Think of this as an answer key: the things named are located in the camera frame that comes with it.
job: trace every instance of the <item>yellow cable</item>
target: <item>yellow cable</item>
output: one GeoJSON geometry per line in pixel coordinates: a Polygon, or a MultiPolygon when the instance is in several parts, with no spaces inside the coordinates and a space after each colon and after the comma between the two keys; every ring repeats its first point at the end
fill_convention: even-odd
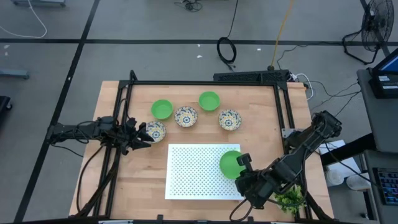
{"type": "Polygon", "coordinates": [[[278,38],[276,38],[275,49],[274,49],[274,56],[272,56],[271,66],[274,65],[274,60],[275,60],[275,56],[276,56],[276,50],[277,50],[277,48],[278,48],[279,38],[280,38],[280,35],[282,34],[282,30],[284,29],[284,26],[285,26],[285,22],[286,22],[286,20],[287,20],[287,17],[289,16],[290,11],[291,11],[292,8],[293,8],[293,2],[294,2],[294,0],[290,0],[289,9],[287,10],[286,15],[285,15],[285,18],[284,18],[284,20],[283,20],[283,22],[282,22],[282,25],[280,26],[278,38]]]}

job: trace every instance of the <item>bowl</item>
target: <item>bowl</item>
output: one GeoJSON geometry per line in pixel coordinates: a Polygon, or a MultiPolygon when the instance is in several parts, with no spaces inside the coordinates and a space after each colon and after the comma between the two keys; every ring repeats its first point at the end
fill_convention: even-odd
{"type": "Polygon", "coordinates": [[[206,91],[199,97],[199,105],[205,111],[213,111],[220,105],[220,98],[213,91],[206,91]]]}
{"type": "Polygon", "coordinates": [[[151,121],[147,123],[146,133],[155,140],[154,143],[157,143],[166,136],[166,127],[160,121],[151,121]]]}
{"type": "Polygon", "coordinates": [[[174,119],[179,126],[187,128],[196,123],[198,113],[190,106],[182,106],[175,112],[174,119]]]}
{"type": "Polygon", "coordinates": [[[220,169],[224,176],[228,179],[236,179],[239,173],[244,170],[244,166],[239,166],[236,158],[242,156],[238,151],[228,151],[221,156],[220,169]]]}
{"type": "Polygon", "coordinates": [[[150,112],[156,119],[167,119],[173,113],[173,105],[169,100],[157,100],[152,104],[150,112]]]}
{"type": "Polygon", "coordinates": [[[234,131],[241,126],[242,117],[235,110],[223,110],[218,116],[218,123],[227,131],[234,131]]]}

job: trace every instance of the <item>white cable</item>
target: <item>white cable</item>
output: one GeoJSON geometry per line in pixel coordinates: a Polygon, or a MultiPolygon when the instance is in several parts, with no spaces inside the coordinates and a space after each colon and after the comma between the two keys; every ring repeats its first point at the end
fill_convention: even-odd
{"type": "Polygon", "coordinates": [[[311,98],[313,97],[313,89],[312,89],[312,85],[311,85],[310,79],[309,79],[304,73],[299,73],[299,74],[297,74],[297,75],[292,74],[292,77],[293,77],[294,79],[296,79],[299,75],[304,76],[304,77],[307,79],[308,84],[310,85],[311,96],[310,96],[309,98],[307,98],[307,100],[309,100],[309,99],[311,99],[311,98]]]}
{"type": "Polygon", "coordinates": [[[37,18],[37,20],[41,23],[41,25],[44,27],[44,34],[41,35],[40,37],[35,37],[35,36],[29,36],[29,35],[19,35],[19,34],[15,34],[13,32],[9,32],[8,30],[6,30],[5,28],[3,28],[2,26],[0,26],[0,29],[4,30],[6,33],[17,36],[17,37],[27,37],[27,38],[43,38],[46,34],[47,34],[47,28],[44,25],[44,23],[40,20],[40,18],[37,16],[36,12],[33,10],[32,4],[30,3],[30,0],[27,0],[27,2],[29,3],[30,9],[32,10],[33,14],[35,15],[35,17],[37,18]]]}

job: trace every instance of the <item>keyboard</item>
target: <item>keyboard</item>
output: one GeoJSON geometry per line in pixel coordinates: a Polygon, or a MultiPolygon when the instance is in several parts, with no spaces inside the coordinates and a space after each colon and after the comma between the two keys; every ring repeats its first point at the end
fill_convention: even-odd
{"type": "Polygon", "coordinates": [[[398,169],[374,168],[377,184],[383,188],[380,191],[385,205],[398,205],[398,169]]]}
{"type": "Polygon", "coordinates": [[[288,70],[216,73],[214,81],[224,82],[286,82],[290,78],[288,70]]]}

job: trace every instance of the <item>green bowl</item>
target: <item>green bowl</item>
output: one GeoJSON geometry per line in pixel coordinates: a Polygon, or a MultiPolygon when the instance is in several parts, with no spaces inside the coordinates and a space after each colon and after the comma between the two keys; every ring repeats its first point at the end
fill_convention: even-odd
{"type": "Polygon", "coordinates": [[[242,154],[238,151],[228,151],[221,157],[220,169],[226,178],[234,180],[244,170],[244,166],[239,166],[236,160],[239,156],[242,156],[242,154]]]}
{"type": "Polygon", "coordinates": [[[150,109],[156,119],[167,119],[173,113],[173,105],[169,100],[158,100],[150,109]]]}
{"type": "Polygon", "coordinates": [[[207,91],[200,95],[199,105],[205,111],[213,111],[220,105],[220,98],[217,93],[213,91],[207,91]]]}

